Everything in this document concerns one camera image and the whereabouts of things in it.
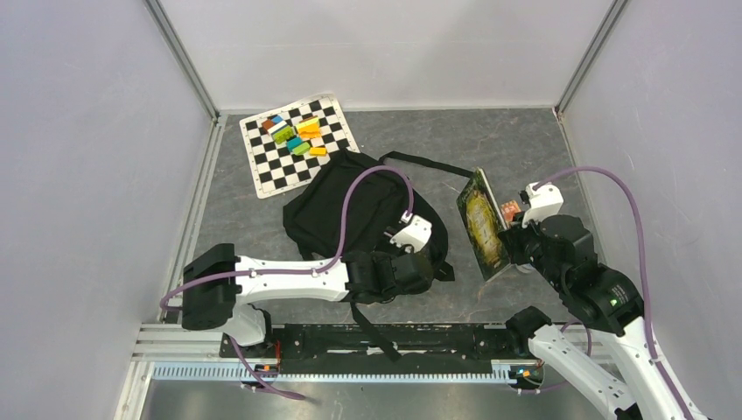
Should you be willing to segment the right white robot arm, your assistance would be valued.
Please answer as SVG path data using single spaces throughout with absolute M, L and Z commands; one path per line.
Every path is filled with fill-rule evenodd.
M 552 215 L 515 224 L 498 236 L 512 263 L 531 265 L 558 293 L 589 338 L 611 355 L 620 376 L 576 349 L 534 306 L 506 323 L 511 354 L 532 355 L 552 366 L 607 419 L 705 417 L 648 336 L 648 304 L 632 280 L 599 262 L 592 233 L 579 218 Z

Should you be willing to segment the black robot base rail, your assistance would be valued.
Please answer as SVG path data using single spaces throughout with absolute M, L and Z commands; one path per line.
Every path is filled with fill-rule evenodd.
M 503 324 L 380 324 L 399 353 L 391 360 L 357 325 L 286 324 L 265 343 L 246 346 L 249 359 L 275 359 L 281 373 L 325 375 L 485 374 L 492 361 L 535 363 Z

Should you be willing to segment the teal toy brick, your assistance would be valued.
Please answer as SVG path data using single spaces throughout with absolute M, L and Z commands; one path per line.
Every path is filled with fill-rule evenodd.
M 304 140 L 302 138 L 294 136 L 286 141 L 286 148 L 289 150 L 289 152 L 293 152 L 303 142 Z

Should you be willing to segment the green toy brick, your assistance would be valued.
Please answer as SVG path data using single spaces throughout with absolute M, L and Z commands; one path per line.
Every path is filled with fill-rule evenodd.
M 275 131 L 272 138 L 275 143 L 283 144 L 295 136 L 294 129 L 291 126 L 285 126 Z

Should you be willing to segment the orange toy brick stack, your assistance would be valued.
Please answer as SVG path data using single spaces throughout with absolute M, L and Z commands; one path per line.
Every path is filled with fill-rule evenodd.
M 320 137 L 319 117 L 311 116 L 298 122 L 295 125 L 295 131 L 304 140 Z

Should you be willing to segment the black and white chess mat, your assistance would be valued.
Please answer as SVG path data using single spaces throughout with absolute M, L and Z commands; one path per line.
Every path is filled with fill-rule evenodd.
M 240 129 L 259 199 L 310 183 L 337 151 L 360 150 L 332 93 L 244 118 Z

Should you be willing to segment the dark green forest book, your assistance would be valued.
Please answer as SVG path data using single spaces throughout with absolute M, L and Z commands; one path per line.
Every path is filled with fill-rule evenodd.
M 456 198 L 456 205 L 483 279 L 490 281 L 510 266 L 498 234 L 508 224 L 502 216 L 484 170 L 477 167 Z

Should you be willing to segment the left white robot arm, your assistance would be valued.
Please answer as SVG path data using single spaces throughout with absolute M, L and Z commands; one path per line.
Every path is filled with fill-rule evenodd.
M 285 262 L 237 255 L 234 244 L 222 243 L 185 266 L 181 325 L 225 333 L 260 357 L 273 349 L 275 334 L 258 302 L 306 298 L 371 305 L 426 292 L 433 278 L 420 253 L 353 251 L 337 262 Z

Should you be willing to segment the yellow small toy brick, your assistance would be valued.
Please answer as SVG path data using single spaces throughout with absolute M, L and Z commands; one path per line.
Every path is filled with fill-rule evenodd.
M 327 148 L 324 147 L 311 147 L 309 154 L 313 157 L 323 157 L 327 155 Z

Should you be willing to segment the black student backpack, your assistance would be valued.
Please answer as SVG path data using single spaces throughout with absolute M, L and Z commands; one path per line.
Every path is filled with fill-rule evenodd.
M 353 251 L 406 253 L 389 243 L 399 229 L 404 212 L 419 215 L 432 223 L 432 235 L 421 254 L 434 269 L 433 282 L 452 282 L 453 267 L 446 261 L 449 236 L 433 207 L 409 188 L 406 179 L 393 170 L 382 170 L 384 158 L 339 150 L 307 188 L 283 207 L 283 227 L 297 244 L 300 255 L 341 258 Z M 350 304 L 353 319 L 361 330 L 392 360 L 399 353 L 388 339 Z

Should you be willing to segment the light green flat brick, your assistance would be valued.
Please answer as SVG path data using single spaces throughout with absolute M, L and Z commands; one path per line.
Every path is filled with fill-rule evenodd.
M 291 150 L 291 153 L 295 156 L 301 156 L 304 155 L 306 152 L 310 150 L 311 146 L 307 142 L 303 142 L 300 145 L 294 147 Z

